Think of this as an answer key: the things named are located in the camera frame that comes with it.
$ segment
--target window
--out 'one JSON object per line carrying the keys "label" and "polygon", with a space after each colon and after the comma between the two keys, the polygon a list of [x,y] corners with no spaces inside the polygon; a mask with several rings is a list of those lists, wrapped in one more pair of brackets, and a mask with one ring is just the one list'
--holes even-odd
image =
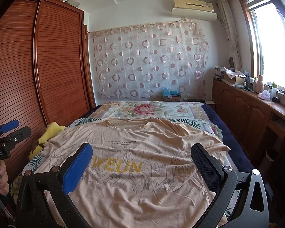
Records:
{"label": "window", "polygon": [[270,0],[241,1],[252,37],[254,70],[285,91],[285,19]]}

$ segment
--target wooden wardrobe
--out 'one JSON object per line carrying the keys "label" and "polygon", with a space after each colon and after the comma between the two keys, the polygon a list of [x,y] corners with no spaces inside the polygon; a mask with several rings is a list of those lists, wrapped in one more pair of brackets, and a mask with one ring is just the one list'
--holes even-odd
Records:
{"label": "wooden wardrobe", "polygon": [[0,124],[32,130],[5,160],[9,182],[49,123],[68,126],[94,107],[83,13],[59,0],[16,0],[0,20]]}

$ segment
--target air conditioner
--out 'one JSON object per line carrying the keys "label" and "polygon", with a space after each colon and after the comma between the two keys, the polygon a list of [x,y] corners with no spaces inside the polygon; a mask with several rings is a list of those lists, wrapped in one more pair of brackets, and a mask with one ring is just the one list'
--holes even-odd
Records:
{"label": "air conditioner", "polygon": [[173,0],[172,17],[215,21],[217,14],[214,13],[212,3],[199,0]]}

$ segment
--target human hand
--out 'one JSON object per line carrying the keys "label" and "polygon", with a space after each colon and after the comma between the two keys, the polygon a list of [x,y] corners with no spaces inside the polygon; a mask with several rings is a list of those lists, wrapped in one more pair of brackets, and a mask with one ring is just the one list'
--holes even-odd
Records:
{"label": "human hand", "polygon": [[1,160],[0,165],[0,194],[6,195],[9,191],[9,185],[8,185],[8,174],[6,172],[6,165],[3,160]]}

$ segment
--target sheer curtain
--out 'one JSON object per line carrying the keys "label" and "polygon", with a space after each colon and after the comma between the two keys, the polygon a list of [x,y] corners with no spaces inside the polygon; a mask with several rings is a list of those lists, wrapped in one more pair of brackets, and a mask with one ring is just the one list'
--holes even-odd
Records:
{"label": "sheer curtain", "polygon": [[218,0],[218,7],[222,14],[224,25],[227,31],[234,67],[240,70],[242,68],[242,65],[241,65],[241,59],[239,57],[236,26],[234,23],[229,3],[227,0]]}
{"label": "sheer curtain", "polygon": [[205,95],[208,43],[197,22],[126,26],[91,36],[100,98],[155,100],[163,87]]}

